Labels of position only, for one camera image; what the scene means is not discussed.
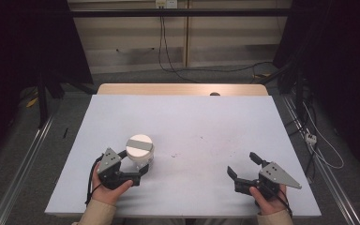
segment wall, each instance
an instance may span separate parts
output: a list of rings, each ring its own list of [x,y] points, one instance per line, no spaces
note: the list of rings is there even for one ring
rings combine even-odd
[[[155,1],[68,0],[79,8],[155,8]],[[179,8],[289,8],[291,0],[178,0]],[[75,18],[92,74],[158,69],[160,18]],[[272,61],[286,18],[164,18],[175,68],[245,65]],[[162,39],[160,58],[169,68]]]

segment electrical outlet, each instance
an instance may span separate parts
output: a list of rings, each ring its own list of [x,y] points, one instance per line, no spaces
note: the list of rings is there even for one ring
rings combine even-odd
[[[156,0],[156,8],[166,8],[166,0]]]
[[[166,0],[166,8],[177,8],[177,0]]]
[[[317,142],[317,136],[307,133],[306,134],[306,142],[314,145]]]

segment gray tape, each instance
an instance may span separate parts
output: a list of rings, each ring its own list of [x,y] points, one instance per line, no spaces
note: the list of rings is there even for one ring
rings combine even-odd
[[[142,149],[145,151],[151,151],[153,149],[153,144],[150,142],[140,142],[132,139],[129,139],[127,141],[127,146]]]

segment small object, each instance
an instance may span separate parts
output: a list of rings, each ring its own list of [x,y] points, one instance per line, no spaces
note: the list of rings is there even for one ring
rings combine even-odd
[[[134,135],[127,141],[127,156],[136,164],[138,170],[152,163],[154,150],[153,142],[147,135]]]
[[[317,142],[317,136],[310,134],[310,133],[306,133],[305,140],[307,143],[314,146],[314,144]]]
[[[67,132],[68,132],[68,128],[66,128],[66,131],[64,132],[63,139],[65,139],[65,138],[66,138],[66,136],[67,136]]]

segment metal bar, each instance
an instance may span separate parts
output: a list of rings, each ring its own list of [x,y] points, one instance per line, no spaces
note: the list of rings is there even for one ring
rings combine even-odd
[[[295,112],[295,105],[293,103],[292,98],[282,96],[282,99],[284,100],[285,105],[289,110],[289,113],[291,114],[293,120],[295,121],[296,126],[300,128],[302,125],[301,122],[297,119],[297,115]],[[300,132],[300,134],[303,139],[305,134],[302,131]],[[313,152],[312,150],[313,150],[312,147],[309,146],[308,151],[312,153]],[[323,155],[319,148],[317,148],[317,153],[320,154],[321,157],[323,158]],[[331,191],[337,203],[337,206],[341,211],[341,213],[343,214],[344,218],[346,219],[347,223],[350,225],[360,224],[360,218],[356,213],[356,210],[354,209],[351,200],[349,199],[346,192],[341,187],[340,183],[333,174],[331,168],[325,163],[322,163],[321,160],[317,157],[317,154],[315,154],[315,159],[316,159],[315,161],[317,162],[317,167],[322,174],[323,180],[325,181],[326,185]]]
[[[11,180],[4,197],[0,202],[0,225],[4,225],[8,220],[10,211],[13,208],[20,191],[22,190],[23,184],[31,170],[35,158],[38,155],[39,149],[41,148],[43,141],[49,132],[53,121],[53,116],[56,114],[57,110],[58,106],[55,107],[43,128],[37,130],[36,137],[34,138],[31,146],[28,148],[20,168],[16,172],[14,178]]]
[[[315,8],[169,8],[169,9],[73,9],[64,10],[22,10],[20,16],[46,17],[286,17],[291,15],[310,16]]]

